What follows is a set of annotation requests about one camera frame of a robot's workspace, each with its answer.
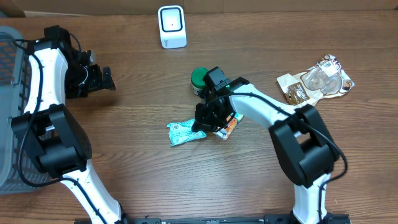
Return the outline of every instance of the white device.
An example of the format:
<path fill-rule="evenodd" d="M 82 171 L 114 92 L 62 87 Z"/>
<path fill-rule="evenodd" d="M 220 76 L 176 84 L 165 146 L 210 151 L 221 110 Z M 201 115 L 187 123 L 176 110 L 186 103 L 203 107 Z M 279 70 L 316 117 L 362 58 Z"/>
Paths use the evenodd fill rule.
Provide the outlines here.
<path fill-rule="evenodd" d="M 187 45 L 184 10 L 181 6 L 163 6 L 157 11 L 160 41 L 163 48 L 174 49 Z"/>

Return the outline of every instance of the food package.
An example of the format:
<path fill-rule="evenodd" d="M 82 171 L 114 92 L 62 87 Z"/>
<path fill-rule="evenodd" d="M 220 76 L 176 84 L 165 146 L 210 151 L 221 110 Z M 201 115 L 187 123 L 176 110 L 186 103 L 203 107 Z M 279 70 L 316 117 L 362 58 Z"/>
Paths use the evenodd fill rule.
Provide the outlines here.
<path fill-rule="evenodd" d="M 167 125 L 167 127 L 170 128 L 169 138 L 172 146 L 206 137 L 206 133 L 204 133 L 203 131 L 192 131 L 192 126 L 194 122 L 195 119 L 191 119 L 188 121 L 170 123 Z"/>
<path fill-rule="evenodd" d="M 315 106 L 320 99 L 342 96 L 354 87 L 354 82 L 333 55 L 324 56 L 307 72 L 282 75 L 277 81 L 289 104 L 298 107 Z"/>
<path fill-rule="evenodd" d="M 227 121 L 229 121 L 229 119 L 231 119 L 231 115 L 229 115 L 227 117 L 227 119 L 226 119 Z M 221 130 L 216 132 L 215 135 L 224 141 L 227 140 L 230 137 L 232 131 L 235 129 L 236 125 L 242 121 L 243 117 L 244 117 L 243 115 L 236 113 L 234 118 L 227 125 L 227 127 L 222 128 Z"/>

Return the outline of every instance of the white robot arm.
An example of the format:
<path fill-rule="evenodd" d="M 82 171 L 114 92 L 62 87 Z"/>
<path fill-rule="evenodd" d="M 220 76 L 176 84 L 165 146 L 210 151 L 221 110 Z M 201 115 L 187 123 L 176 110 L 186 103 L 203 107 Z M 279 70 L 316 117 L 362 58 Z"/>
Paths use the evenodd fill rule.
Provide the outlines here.
<path fill-rule="evenodd" d="M 69 32 L 59 26 L 46 28 L 44 38 L 28 42 L 27 51 L 32 71 L 30 94 L 24 115 L 12 120 L 14 133 L 21 141 L 29 129 L 24 151 L 38 170 L 62 180 L 87 211 L 91 223 L 121 223 L 125 217 L 122 208 L 91 163 L 90 141 L 65 107 L 65 98 L 86 97 L 103 88 L 114 90 L 110 69 L 104 68 L 101 73 L 99 66 L 92 65 L 93 51 L 75 50 Z M 40 89 L 39 62 L 33 54 L 42 66 L 43 84 L 39 109 L 29 127 Z M 38 138 L 53 129 L 58 136 Z"/>
<path fill-rule="evenodd" d="M 319 214 L 319 189 L 322 183 L 330 179 L 330 172 L 339 154 L 301 123 L 316 126 L 317 130 L 331 139 L 316 109 L 310 105 L 296 108 L 280 103 L 258 91 L 243 78 L 230 81 L 218 67 L 210 70 L 203 81 L 209 91 L 201 96 L 205 103 L 197 104 L 192 130 L 215 131 L 227 125 L 226 118 L 233 112 L 248 116 L 268 129 L 279 164 L 294 183 L 295 205 L 292 213 L 295 221 L 316 224 L 320 222 L 319 215 L 324 219 L 327 215 L 326 190 L 322 191 Z M 309 132 L 311 138 L 299 144 L 296 137 L 302 132 Z"/>

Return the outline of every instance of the wooden table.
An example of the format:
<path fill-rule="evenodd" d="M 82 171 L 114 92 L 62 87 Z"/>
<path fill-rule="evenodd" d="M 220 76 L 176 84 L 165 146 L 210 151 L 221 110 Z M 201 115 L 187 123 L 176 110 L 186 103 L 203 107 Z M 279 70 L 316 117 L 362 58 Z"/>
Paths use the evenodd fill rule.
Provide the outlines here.
<path fill-rule="evenodd" d="M 283 12 L 186 15 L 188 45 L 164 50 L 157 16 L 1 19 L 25 39 L 59 24 L 110 66 L 117 91 L 70 100 L 87 132 L 93 163 L 132 217 L 195 218 L 289 213 L 292 183 L 269 134 L 249 118 L 228 141 L 214 135 L 170 147 L 166 124 L 194 118 L 195 67 L 219 66 L 286 102 L 276 78 L 336 55 L 356 86 L 317 104 L 349 160 L 328 186 L 327 209 L 352 223 L 397 223 L 398 12 Z M 342 170 L 339 160 L 335 174 Z M 0 223 L 72 223 L 86 218 L 60 184 L 0 197 Z"/>

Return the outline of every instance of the green container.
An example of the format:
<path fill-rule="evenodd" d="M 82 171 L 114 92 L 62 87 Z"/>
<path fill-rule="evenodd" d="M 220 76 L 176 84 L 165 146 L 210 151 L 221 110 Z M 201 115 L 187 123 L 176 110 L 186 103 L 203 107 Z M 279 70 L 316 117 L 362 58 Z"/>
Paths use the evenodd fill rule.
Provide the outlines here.
<path fill-rule="evenodd" d="M 194 94 L 200 96 L 203 93 L 203 90 L 206 87 L 205 82 L 203 81 L 203 77 L 209 70 L 206 68 L 196 68 L 192 72 L 191 75 L 191 84 L 192 84 L 192 91 Z"/>

